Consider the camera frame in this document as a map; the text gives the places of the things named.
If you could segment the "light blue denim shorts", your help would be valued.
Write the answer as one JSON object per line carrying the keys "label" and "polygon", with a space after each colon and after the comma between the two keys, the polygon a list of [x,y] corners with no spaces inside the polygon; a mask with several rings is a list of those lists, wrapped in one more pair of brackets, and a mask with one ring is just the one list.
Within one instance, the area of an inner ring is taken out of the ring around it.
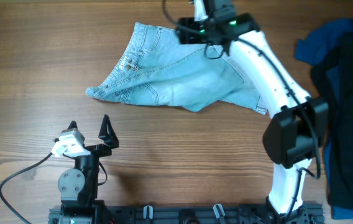
{"label": "light blue denim shorts", "polygon": [[220,46],[181,45],[175,31],[135,23],[122,57],[92,98],[140,106],[181,106],[198,112],[225,101],[260,114],[267,107],[242,67]]}

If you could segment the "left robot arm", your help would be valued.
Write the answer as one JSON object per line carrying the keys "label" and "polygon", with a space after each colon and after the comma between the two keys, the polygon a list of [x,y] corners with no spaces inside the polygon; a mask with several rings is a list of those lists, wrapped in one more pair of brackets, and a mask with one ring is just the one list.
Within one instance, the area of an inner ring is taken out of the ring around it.
{"label": "left robot arm", "polygon": [[68,169],[58,179],[61,193],[61,207],[51,209],[48,224],[105,224],[115,223],[114,215],[107,209],[103,200],[98,200],[99,170],[103,168],[99,159],[112,155],[119,147],[108,115],[104,115],[98,138],[101,144],[85,146],[85,137],[80,133],[75,121],[63,130],[55,140],[52,154],[55,157],[69,157],[74,168]]}

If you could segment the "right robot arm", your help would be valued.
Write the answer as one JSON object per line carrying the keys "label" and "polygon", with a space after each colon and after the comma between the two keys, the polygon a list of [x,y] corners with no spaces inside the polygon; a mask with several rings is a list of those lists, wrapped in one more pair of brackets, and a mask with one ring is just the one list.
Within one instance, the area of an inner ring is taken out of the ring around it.
{"label": "right robot arm", "polygon": [[231,1],[195,1],[193,17],[175,22],[182,44],[218,45],[242,68],[268,108],[270,123],[262,141],[273,162],[271,191],[263,204],[184,208],[181,223],[323,223],[323,207],[301,198],[311,163],[320,164],[328,104],[297,84],[277,59],[264,33],[248,13]]}

